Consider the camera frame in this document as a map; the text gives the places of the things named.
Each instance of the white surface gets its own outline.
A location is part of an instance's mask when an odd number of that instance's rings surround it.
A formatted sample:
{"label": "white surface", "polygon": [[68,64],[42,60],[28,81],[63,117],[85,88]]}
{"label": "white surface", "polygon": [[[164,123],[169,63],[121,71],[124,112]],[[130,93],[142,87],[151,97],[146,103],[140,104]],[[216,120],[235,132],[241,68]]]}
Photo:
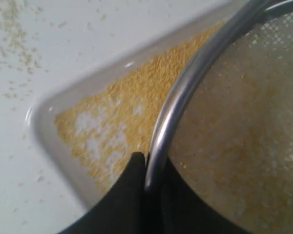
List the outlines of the white surface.
{"label": "white surface", "polygon": [[[219,1],[16,1],[26,5],[17,18],[27,32],[23,44],[37,49],[33,59],[41,68],[27,74],[0,65],[0,234],[55,233],[85,212],[53,163],[28,137],[25,119],[37,100],[76,81],[73,74],[97,70]],[[5,2],[0,1],[1,8]],[[42,11],[35,13],[32,6]],[[3,37],[0,29],[0,46],[8,48]],[[0,60],[27,69],[13,54],[0,53]]]}

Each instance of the sieve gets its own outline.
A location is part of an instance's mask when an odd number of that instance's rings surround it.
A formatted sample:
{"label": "sieve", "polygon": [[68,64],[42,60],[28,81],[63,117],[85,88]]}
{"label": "sieve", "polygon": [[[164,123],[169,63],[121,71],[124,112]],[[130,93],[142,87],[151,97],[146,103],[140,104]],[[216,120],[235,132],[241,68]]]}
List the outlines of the sieve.
{"label": "sieve", "polygon": [[147,193],[160,188],[168,158],[231,221],[291,232],[293,0],[247,2],[195,53],[157,119]]}

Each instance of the grain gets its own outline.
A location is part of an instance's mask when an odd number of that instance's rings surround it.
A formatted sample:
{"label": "grain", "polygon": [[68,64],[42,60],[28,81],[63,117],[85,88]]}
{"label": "grain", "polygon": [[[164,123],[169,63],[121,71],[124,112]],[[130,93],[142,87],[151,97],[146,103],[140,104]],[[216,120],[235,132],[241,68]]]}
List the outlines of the grain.
{"label": "grain", "polygon": [[[119,176],[132,152],[147,154],[156,118],[171,84],[214,30],[156,55],[102,92],[56,115],[59,138],[71,148],[71,155],[88,168],[102,191]],[[92,125],[80,128],[78,122]]]}

